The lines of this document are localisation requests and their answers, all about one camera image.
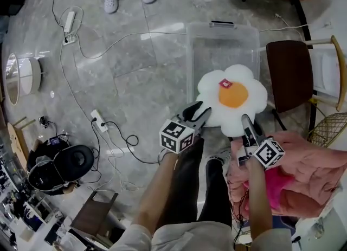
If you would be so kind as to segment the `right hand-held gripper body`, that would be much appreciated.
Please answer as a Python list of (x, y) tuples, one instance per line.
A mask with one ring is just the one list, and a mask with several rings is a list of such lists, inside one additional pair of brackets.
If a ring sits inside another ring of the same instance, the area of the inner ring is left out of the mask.
[(256, 158), (265, 168), (273, 168), (284, 156), (285, 151), (273, 137), (252, 135), (242, 136), (242, 147), (236, 153), (238, 166), (243, 166), (251, 157)]

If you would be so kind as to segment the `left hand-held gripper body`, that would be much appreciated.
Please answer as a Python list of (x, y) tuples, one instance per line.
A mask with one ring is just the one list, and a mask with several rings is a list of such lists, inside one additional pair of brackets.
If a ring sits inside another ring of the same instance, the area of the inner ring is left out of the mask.
[(189, 148), (203, 126), (203, 116), (196, 119), (184, 119), (178, 114), (167, 119), (159, 130), (160, 146), (175, 154), (180, 154)]

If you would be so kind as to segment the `fried egg plush pillow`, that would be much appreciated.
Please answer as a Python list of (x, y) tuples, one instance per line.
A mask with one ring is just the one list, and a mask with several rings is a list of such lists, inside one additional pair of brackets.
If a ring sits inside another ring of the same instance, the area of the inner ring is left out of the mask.
[(255, 115), (267, 106), (266, 88), (255, 79), (248, 67), (240, 64), (206, 73), (199, 81), (197, 90), (196, 100), (203, 104), (194, 117), (210, 107), (211, 115), (205, 126), (220, 127), (227, 137), (244, 135), (242, 116), (248, 115), (253, 122)]

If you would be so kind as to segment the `pink star plush pillow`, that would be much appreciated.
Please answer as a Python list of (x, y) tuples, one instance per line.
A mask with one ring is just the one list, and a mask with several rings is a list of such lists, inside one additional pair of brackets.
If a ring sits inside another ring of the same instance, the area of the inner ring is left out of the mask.
[[(278, 209), (280, 206), (280, 194), (285, 186), (289, 185), (293, 178), (281, 173), (279, 168), (265, 170), (266, 192), (271, 209)], [(245, 209), (249, 212), (249, 197)]]

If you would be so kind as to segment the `clear plastic storage bin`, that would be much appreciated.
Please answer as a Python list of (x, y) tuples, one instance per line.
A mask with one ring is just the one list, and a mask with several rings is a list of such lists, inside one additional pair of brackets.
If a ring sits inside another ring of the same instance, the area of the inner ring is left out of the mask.
[(259, 32), (230, 23), (190, 23), (187, 26), (187, 101), (195, 101), (203, 75), (244, 65), (259, 81)]

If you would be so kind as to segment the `person's right forearm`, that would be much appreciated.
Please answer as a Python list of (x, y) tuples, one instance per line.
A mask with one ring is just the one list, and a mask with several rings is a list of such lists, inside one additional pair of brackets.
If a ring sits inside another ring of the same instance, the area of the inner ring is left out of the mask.
[(249, 171), (249, 221), (250, 233), (254, 241), (262, 233), (273, 227), (272, 211), (267, 198), (265, 169), (255, 158), (246, 162)]

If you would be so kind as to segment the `person's left forearm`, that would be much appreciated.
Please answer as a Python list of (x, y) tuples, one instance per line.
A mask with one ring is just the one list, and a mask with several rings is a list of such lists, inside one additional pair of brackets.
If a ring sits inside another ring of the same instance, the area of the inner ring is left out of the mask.
[(156, 230), (158, 221), (168, 200), (172, 177), (178, 155), (166, 153), (153, 179), (144, 192), (133, 224), (145, 227), (150, 234)]

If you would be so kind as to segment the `black cabinet box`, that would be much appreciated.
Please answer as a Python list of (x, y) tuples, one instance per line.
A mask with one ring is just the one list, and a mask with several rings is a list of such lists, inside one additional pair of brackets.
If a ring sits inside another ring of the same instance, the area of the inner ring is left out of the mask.
[(25, 0), (0, 0), (0, 16), (15, 16), (23, 7)]

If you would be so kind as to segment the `person's right white shoe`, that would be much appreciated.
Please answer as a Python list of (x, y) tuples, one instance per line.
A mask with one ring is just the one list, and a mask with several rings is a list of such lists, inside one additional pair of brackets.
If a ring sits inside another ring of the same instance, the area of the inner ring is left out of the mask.
[(218, 153), (211, 155), (207, 158), (207, 161), (218, 160), (222, 163), (223, 167), (228, 167), (231, 160), (231, 150), (230, 148), (224, 148)]

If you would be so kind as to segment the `person's black trousers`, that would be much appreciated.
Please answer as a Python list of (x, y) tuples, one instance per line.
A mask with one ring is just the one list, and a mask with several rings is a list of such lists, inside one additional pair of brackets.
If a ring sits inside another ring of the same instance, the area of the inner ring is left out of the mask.
[(232, 226), (232, 210), (225, 178), (228, 167), (223, 167), (218, 160), (206, 162), (205, 203), (200, 216), (197, 215), (199, 167), (203, 147), (204, 139), (198, 138), (179, 156), (173, 173), (169, 197), (157, 228), (170, 224), (204, 221)]

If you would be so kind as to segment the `brown seat wooden chair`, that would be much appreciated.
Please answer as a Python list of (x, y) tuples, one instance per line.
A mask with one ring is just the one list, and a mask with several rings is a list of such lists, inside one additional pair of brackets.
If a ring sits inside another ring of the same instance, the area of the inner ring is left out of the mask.
[[(314, 94), (313, 68), (309, 46), (315, 44), (331, 44), (336, 50), (339, 69), (339, 94), (335, 102)], [(267, 103), (272, 107), (272, 114), (282, 130), (286, 131), (287, 128), (281, 121), (279, 114), (295, 109), (308, 101), (324, 102), (335, 107), (336, 111), (341, 111), (347, 93), (347, 63), (335, 36), (310, 41), (274, 41), (266, 45), (265, 51), (274, 96), (274, 103), (270, 101)]]

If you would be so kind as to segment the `white water dispenser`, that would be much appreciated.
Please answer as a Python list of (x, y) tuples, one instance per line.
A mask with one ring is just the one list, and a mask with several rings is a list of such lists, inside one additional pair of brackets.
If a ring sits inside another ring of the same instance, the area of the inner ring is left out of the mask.
[(334, 49), (310, 49), (313, 88), (321, 93), (339, 97), (340, 73)]

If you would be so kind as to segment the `person's grey shirt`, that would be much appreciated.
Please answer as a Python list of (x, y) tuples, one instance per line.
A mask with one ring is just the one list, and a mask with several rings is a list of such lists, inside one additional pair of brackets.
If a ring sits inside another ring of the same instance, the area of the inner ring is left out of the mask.
[[(109, 251), (234, 251), (230, 226), (219, 222), (191, 222), (160, 227), (153, 235), (130, 225)], [(252, 241), (251, 251), (292, 251), (288, 229), (270, 229)]]

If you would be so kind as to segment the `black helmet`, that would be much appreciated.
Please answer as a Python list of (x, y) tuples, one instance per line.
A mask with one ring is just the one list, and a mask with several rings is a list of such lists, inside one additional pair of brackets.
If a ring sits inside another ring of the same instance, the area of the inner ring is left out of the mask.
[(65, 182), (74, 182), (92, 168), (94, 154), (88, 146), (74, 145), (61, 150), (55, 156), (53, 163)]

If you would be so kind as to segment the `dark wooden side table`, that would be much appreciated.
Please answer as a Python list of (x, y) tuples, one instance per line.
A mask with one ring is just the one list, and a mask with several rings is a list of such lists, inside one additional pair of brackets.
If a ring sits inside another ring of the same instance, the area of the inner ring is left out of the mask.
[(91, 193), (74, 218), (71, 228), (86, 239), (110, 247), (113, 244), (110, 236), (115, 226), (108, 219), (108, 213), (118, 197), (118, 193), (113, 194), (109, 202), (95, 201), (96, 194), (96, 191)]

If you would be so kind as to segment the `long white power strip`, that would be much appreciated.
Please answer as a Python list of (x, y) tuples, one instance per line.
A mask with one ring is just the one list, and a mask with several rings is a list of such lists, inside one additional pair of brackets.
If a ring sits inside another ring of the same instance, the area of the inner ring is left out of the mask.
[(74, 19), (75, 19), (75, 12), (70, 11), (67, 15), (67, 19), (64, 26), (65, 33), (69, 33), (71, 31)]

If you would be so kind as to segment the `light wooden stool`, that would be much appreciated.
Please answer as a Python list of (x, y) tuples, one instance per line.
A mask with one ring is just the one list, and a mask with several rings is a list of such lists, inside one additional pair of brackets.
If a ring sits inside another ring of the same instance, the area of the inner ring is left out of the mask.
[(25, 141), (22, 130), (25, 127), (33, 124), (35, 122), (35, 119), (28, 121), (26, 124), (22, 125), (21, 127), (16, 127), (16, 126), (22, 121), (26, 120), (26, 118), (27, 117), (23, 117), (22, 119), (15, 122), (14, 124), (7, 123), (12, 152), (17, 156), (22, 168), (24, 169), (26, 169), (26, 166), (27, 166), (27, 160), (29, 157), (29, 149)]

